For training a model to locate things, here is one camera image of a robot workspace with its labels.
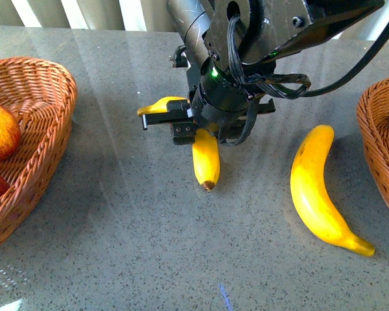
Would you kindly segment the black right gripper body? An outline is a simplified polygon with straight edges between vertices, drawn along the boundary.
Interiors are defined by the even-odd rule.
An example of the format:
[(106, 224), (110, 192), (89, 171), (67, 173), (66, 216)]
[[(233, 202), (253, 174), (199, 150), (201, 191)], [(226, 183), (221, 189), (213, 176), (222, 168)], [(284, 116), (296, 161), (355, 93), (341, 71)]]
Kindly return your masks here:
[(274, 101), (262, 104), (262, 97), (207, 60), (197, 89), (188, 98), (167, 99), (164, 112), (142, 113), (142, 127), (169, 124), (176, 145), (193, 144), (196, 132), (203, 129), (220, 144), (236, 146), (250, 135), (258, 115), (275, 112)]

